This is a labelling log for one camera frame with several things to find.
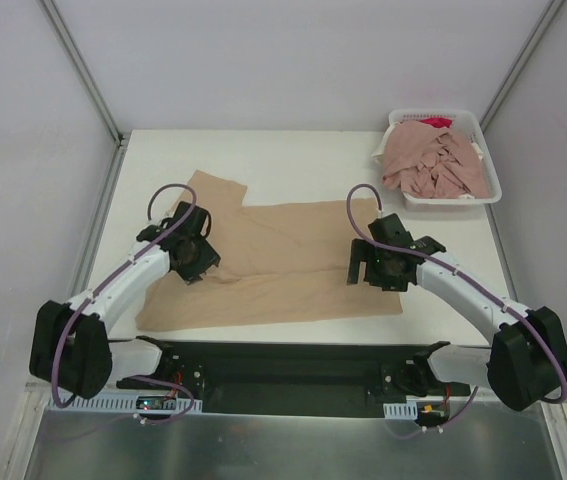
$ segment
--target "laundry basket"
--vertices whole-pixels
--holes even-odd
[[[490,190],[490,196],[487,198],[416,198],[409,193],[403,192],[405,197],[405,206],[410,210],[428,209],[431,206],[453,207],[453,206],[472,206],[485,205],[488,203],[496,203],[501,199],[501,184],[496,176],[496,170],[492,163],[490,151],[485,143],[483,132],[479,126],[479,122],[471,112],[466,110],[449,110],[449,109],[419,109],[404,108],[393,110],[390,113],[390,125],[395,122],[404,122],[407,120],[423,120],[430,117],[444,117],[452,120],[453,129],[463,132],[470,142],[476,142],[483,151],[483,172],[485,180]]]

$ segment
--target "tabletop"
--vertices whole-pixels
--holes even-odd
[[[486,285],[507,293],[485,208],[406,210],[399,192],[380,188],[379,167],[370,154],[381,138],[378,132],[135,130],[117,180],[90,286],[126,258],[136,234],[147,224],[145,210],[154,191],[166,183],[186,183],[195,170],[202,170],[247,185],[244,205],[342,200],[352,186],[371,183],[379,187],[385,213],[397,213],[415,238],[435,238]],[[167,211],[179,194],[163,193],[154,211]],[[370,195],[360,192],[361,197]],[[467,320],[421,288],[411,286],[408,292],[401,293],[401,302],[400,315],[141,332],[134,320],[143,304],[140,297],[121,316],[110,337],[126,339],[147,334],[158,339],[201,341],[486,343]]]

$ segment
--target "gray wall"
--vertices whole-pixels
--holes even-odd
[[[567,335],[567,6],[487,133],[496,217],[519,296]]]
[[[36,311],[68,294],[112,153],[37,2],[0,0],[0,458]]]
[[[124,131],[481,116],[548,0],[57,0]]]

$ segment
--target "cable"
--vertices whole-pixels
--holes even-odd
[[[195,404],[194,403],[195,402],[194,395],[192,395],[192,392],[190,392],[187,388],[183,387],[182,385],[178,385],[176,383],[171,383],[171,382],[163,382],[162,380],[155,380],[153,378],[143,377],[143,376],[140,376],[140,375],[130,377],[130,378],[133,378],[134,380],[138,380],[140,382],[149,383],[149,384],[152,384],[152,385],[160,385],[160,386],[165,386],[165,387],[171,387],[172,390],[177,390],[177,391],[185,393],[185,395],[190,399],[190,402],[188,403],[187,407],[185,407],[179,413],[175,413],[174,415],[171,415],[169,418],[166,418],[166,419],[163,419],[163,420],[150,420],[150,419],[144,417],[140,421],[141,425],[161,425],[161,424],[165,424],[165,423],[171,423],[171,422],[174,422],[177,419],[181,418],[187,412],[192,410],[192,408],[194,408],[194,404]],[[110,418],[106,422],[104,422],[100,425],[97,425],[96,427],[94,427],[90,430],[86,430],[85,432],[81,432],[77,435],[72,435],[70,437],[53,437],[51,435],[46,434],[43,430],[41,430],[41,435],[45,438],[46,441],[49,441],[49,442],[54,442],[54,443],[72,442],[74,440],[80,440],[81,438],[85,438],[89,435],[92,435],[93,433],[99,432],[99,431],[103,430],[104,428],[107,428],[110,425],[118,422],[119,420],[123,420],[124,418],[139,418],[139,414],[138,413],[134,413],[134,414],[124,413],[122,415],[117,415],[116,417]]]
[[[390,430],[390,428],[386,424],[387,431],[397,440],[411,440],[422,433],[432,432],[434,430],[442,433],[443,427],[449,427],[450,425],[456,423],[466,414],[466,412],[469,410],[470,405],[476,398],[477,393],[479,393],[479,387],[474,387],[474,390],[472,390],[472,393],[470,394],[470,397],[467,399],[467,402],[465,402],[465,405],[463,405],[458,412],[452,415],[447,422],[442,423],[438,427],[429,427],[429,428],[422,427],[419,430],[413,431],[412,433],[408,433],[406,435],[399,435],[398,433],[394,433],[392,430]]]
[[[194,207],[196,205],[196,192],[194,191],[194,189],[192,187],[190,187],[189,185],[184,185],[184,184],[180,184],[180,183],[170,183],[168,185],[162,186],[161,188],[159,188],[156,191],[156,193],[154,195],[152,195],[152,198],[150,199],[150,204],[148,205],[148,214],[150,213],[150,210],[152,208],[152,202],[157,197],[157,195],[159,193],[161,193],[163,190],[165,190],[167,188],[172,188],[172,187],[182,188],[182,189],[187,190],[188,192],[190,192],[192,194],[192,203],[190,204],[190,207],[187,209],[185,214],[174,223],[174,225],[172,225],[170,228],[168,228],[163,233],[161,233],[158,237],[156,237],[154,240],[152,240],[149,244],[147,244],[145,247],[143,247],[141,250],[139,250],[133,257],[134,262],[136,262],[143,255],[145,255],[152,247],[154,247],[159,242],[161,242],[165,237],[167,237],[172,232],[174,232],[174,230],[179,228],[181,226],[181,224],[187,219],[187,217],[190,216],[190,214],[194,210]],[[70,332],[72,331],[72,327],[74,327],[74,324],[79,319],[79,317],[81,316],[83,311],[88,307],[88,305],[90,305],[90,303],[93,302],[96,299],[96,297],[103,290],[105,290],[105,288],[110,283],[112,283],[114,281],[114,279],[116,279],[121,273],[123,273],[129,266],[131,266],[132,263],[133,263],[132,261],[127,260],[121,266],[119,266],[116,270],[114,270],[112,273],[110,273],[110,275],[108,275],[107,278],[105,278],[105,280],[103,280],[93,290],[91,298],[88,297],[85,300],[83,300],[83,302],[74,311],[74,313],[70,316],[70,319],[65,324],[65,328],[63,328],[63,331],[61,332],[61,336],[59,337],[59,341],[56,345],[56,350],[54,352],[54,361],[52,362],[52,375],[51,375],[51,379],[50,379],[50,383],[52,384],[52,399],[54,400],[54,405],[56,405],[58,408],[67,408],[68,406],[70,406],[72,404],[72,402],[76,398],[76,395],[72,395],[66,402],[63,402],[61,400],[61,397],[59,396],[59,368],[60,368],[60,364],[61,364],[61,355],[63,354],[63,348],[65,347],[65,342],[67,341],[68,337],[70,336]]]
[[[366,242],[368,242],[369,244],[373,245],[374,247],[381,248],[383,250],[389,250],[390,252],[403,253],[403,254],[423,258],[423,259],[425,259],[429,262],[433,262],[433,263],[437,264],[438,266],[440,266],[440,267],[442,267],[442,268],[444,268],[444,269],[446,269],[450,272],[455,273],[457,276],[459,276],[460,278],[465,280],[476,291],[478,291],[481,295],[483,295],[485,298],[487,298],[492,303],[494,303],[501,310],[510,314],[512,317],[514,317],[516,320],[518,320],[528,330],[528,332],[530,332],[530,335],[532,335],[532,338],[534,338],[534,340],[539,344],[539,347],[541,347],[541,350],[543,350],[543,353],[547,356],[547,359],[550,361],[550,364],[554,368],[554,371],[556,372],[556,375],[559,378],[559,383],[560,383],[560,386],[561,386],[560,395],[557,398],[544,397],[542,400],[546,403],[554,403],[554,404],[563,403],[567,399],[567,379],[565,378],[565,373],[563,373],[563,369],[559,365],[559,362],[556,359],[556,357],[554,356],[554,353],[552,353],[552,350],[550,349],[550,347],[547,345],[547,343],[545,343],[545,340],[543,340],[543,338],[541,337],[539,332],[536,331],[536,329],[527,320],[527,318],[525,318],[523,315],[521,315],[519,312],[514,310],[509,305],[506,305],[505,302],[503,302],[499,297],[492,294],[489,290],[487,290],[485,287],[483,287],[483,285],[481,285],[479,282],[474,280],[472,277],[470,277],[469,275],[467,275],[463,271],[458,270],[455,266],[450,265],[449,263],[444,262],[443,260],[440,260],[436,257],[432,257],[432,256],[427,255],[425,253],[417,252],[415,250],[410,250],[408,248],[393,247],[391,245],[385,245],[383,243],[377,242],[374,239],[368,237],[365,233],[363,233],[363,231],[356,224],[356,221],[354,220],[354,216],[352,215],[352,195],[354,195],[354,192],[356,192],[357,190],[360,190],[361,188],[369,188],[370,190],[372,190],[372,192],[374,193],[374,196],[376,197],[376,202],[377,202],[379,211],[381,211],[383,209],[383,205],[381,203],[381,197],[379,195],[379,192],[372,185],[370,185],[368,183],[360,183],[360,184],[354,186],[352,188],[352,190],[349,191],[349,193],[347,194],[347,200],[346,200],[346,203],[345,203],[345,206],[346,206],[346,209],[347,209],[347,217],[350,220],[350,223],[352,224],[352,228],[358,234],[358,236],[361,237]]]

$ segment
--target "red cloth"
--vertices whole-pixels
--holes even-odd
[[[426,125],[432,125],[434,128],[450,128],[452,120],[444,117],[430,117],[420,121]]]

